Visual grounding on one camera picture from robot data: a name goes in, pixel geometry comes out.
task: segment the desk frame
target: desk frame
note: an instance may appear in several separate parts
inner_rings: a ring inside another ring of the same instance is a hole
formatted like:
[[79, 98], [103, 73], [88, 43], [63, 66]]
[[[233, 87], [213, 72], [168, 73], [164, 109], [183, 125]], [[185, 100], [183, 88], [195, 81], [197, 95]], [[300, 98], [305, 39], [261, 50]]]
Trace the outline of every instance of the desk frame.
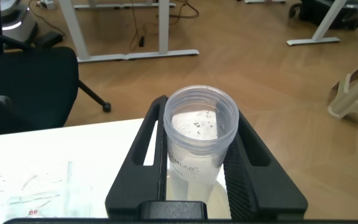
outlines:
[[77, 52], [78, 63], [85, 62], [102, 62], [108, 60], [135, 60], [141, 58], [160, 58], [160, 57], [175, 57], [186, 55], [198, 55], [198, 50], [168, 50], [168, 33], [169, 33], [169, 0], [160, 0], [158, 4], [158, 19], [159, 19], [159, 51], [158, 52], [144, 52], [132, 54], [111, 54], [111, 55], [90, 55], [86, 48], [85, 40], [75, 14], [75, 7], [71, 0], [60, 0], [60, 7], [63, 11], [68, 29], [74, 41], [74, 46]]
[[320, 26], [317, 28], [316, 32], [311, 39], [300, 39], [300, 40], [289, 40], [287, 44], [289, 46], [304, 45], [304, 44], [324, 44], [324, 43], [338, 43], [340, 40], [337, 37], [324, 37], [325, 33], [334, 22], [336, 16], [341, 11], [342, 7], [345, 5], [345, 0], [335, 0], [323, 21], [320, 23]]

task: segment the cable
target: cable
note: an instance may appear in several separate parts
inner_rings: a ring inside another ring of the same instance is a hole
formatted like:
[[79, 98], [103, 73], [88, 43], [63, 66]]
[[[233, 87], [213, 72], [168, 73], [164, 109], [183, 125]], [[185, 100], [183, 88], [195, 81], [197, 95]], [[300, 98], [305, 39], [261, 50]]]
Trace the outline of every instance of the cable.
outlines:
[[134, 0], [131, 0], [131, 4], [132, 4], [132, 16], [134, 17], [134, 22], [135, 22], [135, 29], [136, 29], [136, 31], [135, 31], [135, 36], [134, 36], [134, 38], [131, 40], [131, 43], [129, 44], [129, 48], [131, 49], [131, 50], [135, 50], [136, 49], [136, 45], [135, 45], [135, 47], [133, 47], [132, 48], [132, 44], [134, 43], [134, 41], [135, 41], [135, 38], [137, 38], [137, 43], [139, 43], [139, 30], [138, 30], [138, 28], [137, 28], [137, 21], [136, 21], [136, 16], [135, 16], [135, 6], [134, 6]]
[[29, 9], [30, 11], [33, 13], [33, 15], [35, 15], [37, 18], [41, 19], [44, 23], [46, 23], [47, 25], [49, 25], [51, 28], [59, 31], [60, 33], [62, 33], [63, 36], [67, 36], [66, 33], [64, 31], [61, 30], [61, 28], [52, 25], [50, 22], [48, 22], [44, 17], [38, 15], [37, 13], [34, 12], [34, 10], [31, 8], [31, 3], [34, 2], [35, 0], [30, 0], [29, 1]]
[[[200, 13], [197, 11], [197, 9], [195, 9], [192, 5], [190, 5], [188, 3], [188, 0], [177, 0], [178, 2], [184, 2], [184, 4], [182, 4], [179, 8], [179, 15], [169, 15], [169, 17], [171, 18], [177, 18], [177, 20], [175, 22], [171, 22], [169, 23], [169, 25], [175, 25], [179, 22], [180, 19], [195, 19], [197, 17], [200, 16]], [[134, 3], [133, 3], [133, 0], [131, 0], [131, 3], [132, 3], [132, 15], [133, 15], [133, 18], [134, 18], [134, 22], [135, 22], [135, 28], [136, 28], [136, 32], [135, 32], [135, 35], [134, 37], [132, 38], [130, 44], [129, 44], [129, 48], [131, 50], [135, 50], [136, 49], [136, 45], [134, 45], [134, 42], [135, 40], [137, 39], [137, 43], [139, 43], [139, 30], [140, 29], [143, 29], [143, 32], [144, 32], [144, 36], [147, 35], [147, 28], [146, 28], [146, 25], [147, 24], [153, 24], [155, 26], [158, 26], [158, 23], [154, 23], [154, 22], [146, 22], [145, 24], [143, 24], [143, 26], [141, 28], [137, 28], [137, 21], [136, 21], [136, 16], [135, 16], [135, 10], [134, 10]], [[182, 9], [183, 7], [185, 6], [189, 6], [190, 8], [192, 8], [192, 10], [194, 10], [196, 12], [195, 15], [193, 16], [182, 16], [181, 15], [181, 12], [182, 12]]]
[[190, 7], [192, 10], [194, 10], [196, 12], [196, 14], [192, 15], [192, 16], [181, 16], [180, 13], [179, 13], [179, 15], [169, 15], [169, 17], [171, 17], [171, 18], [180, 18], [180, 19], [195, 19], [195, 18], [200, 16], [200, 12], [198, 12], [196, 8], [194, 8], [191, 4], [189, 4], [188, 0], [182, 0], [182, 1], [179, 1], [179, 2], [184, 2], [185, 5]]

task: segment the white table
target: white table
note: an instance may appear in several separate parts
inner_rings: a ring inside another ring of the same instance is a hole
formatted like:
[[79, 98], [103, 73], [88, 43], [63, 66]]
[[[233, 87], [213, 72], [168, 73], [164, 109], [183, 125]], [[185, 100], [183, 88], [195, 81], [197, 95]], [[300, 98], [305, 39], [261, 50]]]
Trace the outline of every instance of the white table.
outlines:
[[323, 44], [323, 43], [335, 43], [339, 42], [337, 37], [324, 37], [325, 33], [334, 22], [336, 16], [341, 11], [342, 7], [345, 5], [345, 0], [335, 0], [323, 21], [320, 23], [320, 26], [317, 28], [316, 32], [311, 39], [300, 39], [300, 40], [289, 40], [287, 44], [289, 46], [295, 45], [305, 45], [305, 44]]
[[[72, 162], [73, 176], [91, 186], [92, 217], [107, 217], [104, 201], [143, 119], [0, 136], [0, 172], [34, 164]], [[153, 164], [157, 124], [144, 165]], [[218, 182], [226, 188], [223, 168]]]
[[[78, 19], [75, 14], [75, 7], [71, 0], [60, 0], [60, 7], [62, 8], [63, 15], [65, 17], [67, 26], [70, 30], [71, 37], [73, 38], [76, 52], [78, 54], [78, 63], [82, 62], [100, 62], [107, 60], [133, 60], [140, 58], [159, 58], [159, 57], [173, 57], [184, 55], [198, 55], [198, 50], [168, 50], [169, 39], [169, 0], [160, 0], [159, 3], [148, 2], [145, 3], [149, 6], [158, 5], [158, 21], [159, 21], [159, 51], [158, 52], [143, 52], [143, 53], [131, 53], [131, 54], [111, 54], [111, 55], [90, 55], [84, 37], [81, 31], [81, 27], [78, 23]], [[95, 4], [93, 0], [89, 1], [89, 5], [77, 6], [77, 8], [110, 8], [110, 7], [128, 7], [132, 4], [122, 4], [115, 6], [112, 4]]]

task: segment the chair leg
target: chair leg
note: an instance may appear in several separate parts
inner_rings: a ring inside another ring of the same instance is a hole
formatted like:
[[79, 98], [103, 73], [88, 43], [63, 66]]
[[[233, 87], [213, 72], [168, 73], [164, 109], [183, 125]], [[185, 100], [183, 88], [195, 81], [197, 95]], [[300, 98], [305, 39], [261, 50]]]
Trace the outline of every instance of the chair leg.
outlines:
[[86, 94], [88, 94], [94, 101], [98, 102], [102, 107], [104, 112], [111, 111], [111, 104], [105, 102], [102, 98], [100, 98], [94, 91], [92, 91], [89, 87], [87, 87], [81, 80], [78, 80], [78, 87], [82, 89]]

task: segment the white furniture leg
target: white furniture leg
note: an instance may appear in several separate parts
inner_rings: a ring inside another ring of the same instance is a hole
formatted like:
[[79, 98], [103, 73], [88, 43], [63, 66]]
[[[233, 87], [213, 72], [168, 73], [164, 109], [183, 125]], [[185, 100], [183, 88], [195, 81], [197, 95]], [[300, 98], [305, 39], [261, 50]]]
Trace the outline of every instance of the white furniture leg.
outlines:
[[[170, 7], [176, 7], [175, 3], [169, 3]], [[96, 4], [94, 0], [88, 0], [88, 4], [74, 5], [75, 9], [130, 9], [131, 3], [127, 4]], [[154, 3], [153, 0], [145, 0], [145, 3], [134, 3], [134, 8], [150, 8], [158, 7], [158, 3]]]
[[73, 3], [71, 3], [71, 0], [61, 0], [60, 7], [63, 11], [63, 16], [65, 17], [68, 30], [70, 31], [70, 34], [73, 38], [78, 58], [82, 60], [90, 59], [90, 55], [86, 49], [84, 37], [77, 20], [77, 16], [75, 15]]
[[338, 93], [330, 103], [328, 111], [336, 118], [343, 118], [349, 113], [358, 113], [358, 82], [349, 89], [352, 74], [339, 83]]
[[83, 62], [101, 62], [108, 60], [135, 60], [141, 58], [158, 58], [158, 57], [174, 57], [185, 55], [198, 55], [198, 50], [171, 50], [168, 51], [168, 31], [169, 31], [169, 0], [160, 0], [159, 19], [160, 19], [160, 50], [158, 52], [144, 52], [132, 54], [111, 54], [111, 55], [96, 55], [90, 56], [86, 48], [81, 27], [75, 15], [74, 5], [71, 0], [60, 0], [60, 7], [65, 17], [67, 26], [70, 30], [71, 38], [74, 41], [74, 46], [78, 54], [78, 63]]
[[322, 44], [322, 43], [332, 43], [339, 42], [340, 40], [337, 37], [324, 37], [324, 34], [327, 32], [336, 16], [341, 11], [343, 5], [345, 5], [345, 0], [335, 0], [323, 21], [320, 23], [320, 26], [317, 28], [311, 39], [300, 39], [300, 40], [289, 40], [287, 44], [289, 46], [294, 45], [303, 45], [303, 44]]
[[[271, 0], [272, 2], [279, 2], [279, 3], [285, 3], [285, 0]], [[245, 3], [263, 3], [266, 2], [266, 0], [244, 0]]]

